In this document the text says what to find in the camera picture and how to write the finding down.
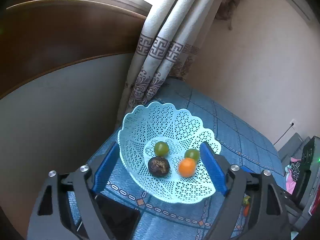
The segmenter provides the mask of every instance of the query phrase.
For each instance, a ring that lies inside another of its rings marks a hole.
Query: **wooden headboard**
[[[89,0],[33,0],[0,19],[0,99],[54,70],[134,52],[145,16]]]

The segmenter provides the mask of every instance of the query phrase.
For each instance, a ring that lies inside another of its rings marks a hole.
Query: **silver bolt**
[[[264,171],[263,171],[263,174],[266,175],[266,176],[270,176],[270,175],[271,175],[271,171],[269,171],[269,170],[264,170]]]
[[[49,172],[49,177],[54,177],[56,176],[57,172],[56,171],[50,171]]]
[[[240,167],[239,167],[238,165],[232,164],[232,165],[231,165],[231,169],[232,169],[233,171],[239,171]]]
[[[80,171],[81,171],[81,172],[85,172],[85,171],[87,171],[88,169],[89,169],[89,166],[88,166],[88,165],[83,165],[83,166],[80,167]]]

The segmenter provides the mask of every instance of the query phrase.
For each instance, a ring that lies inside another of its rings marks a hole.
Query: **white curtain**
[[[119,105],[125,113],[145,104],[168,75],[184,79],[194,62],[221,0],[162,0],[143,25]]]

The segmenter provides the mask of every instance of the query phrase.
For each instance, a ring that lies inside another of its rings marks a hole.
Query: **beige wall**
[[[0,100],[0,206],[22,236],[48,172],[76,170],[113,132],[132,56],[66,67]]]
[[[303,138],[319,136],[319,24],[308,25],[285,0],[243,0],[232,25],[213,23],[187,82],[272,143],[293,118]]]

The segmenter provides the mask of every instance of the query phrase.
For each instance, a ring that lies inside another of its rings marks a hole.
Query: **blue bedspread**
[[[176,79],[167,79],[153,101],[173,103],[177,109],[188,109],[192,115],[202,119],[204,127],[213,130],[216,140],[221,143],[220,154],[230,164],[245,166],[256,173],[269,169],[277,184],[285,188],[283,168],[272,143],[221,105]],[[104,154],[114,141],[117,141],[117,131],[92,156],[89,163],[95,156]],[[203,239],[224,200],[223,195],[216,192],[197,204],[165,203],[143,191],[133,181],[120,159],[102,193],[140,210],[141,220],[134,240]],[[76,222],[79,212],[73,193],[69,194],[69,199]],[[241,212],[232,236],[241,231],[243,224]]]

